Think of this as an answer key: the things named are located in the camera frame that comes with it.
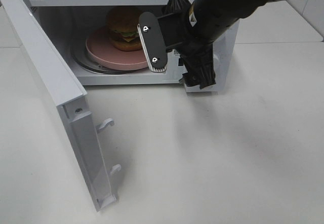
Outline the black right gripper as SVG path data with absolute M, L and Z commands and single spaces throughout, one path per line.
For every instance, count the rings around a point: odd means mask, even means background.
M 228 29 L 228 17 L 215 4 L 191 4 L 189 0 L 168 0 L 166 13 L 175 13 L 181 44 L 176 47 L 187 70 L 182 79 L 188 87 L 200 89 L 216 84 L 212 44 Z

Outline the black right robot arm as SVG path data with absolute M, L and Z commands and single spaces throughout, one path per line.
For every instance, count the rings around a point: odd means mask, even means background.
M 163 14 L 167 20 L 165 43 L 180 54 L 187 70 L 183 81 L 188 87 L 205 88 L 216 83 L 212 44 L 237 20 L 249 17 L 259 7 L 284 0 L 168 0 Z

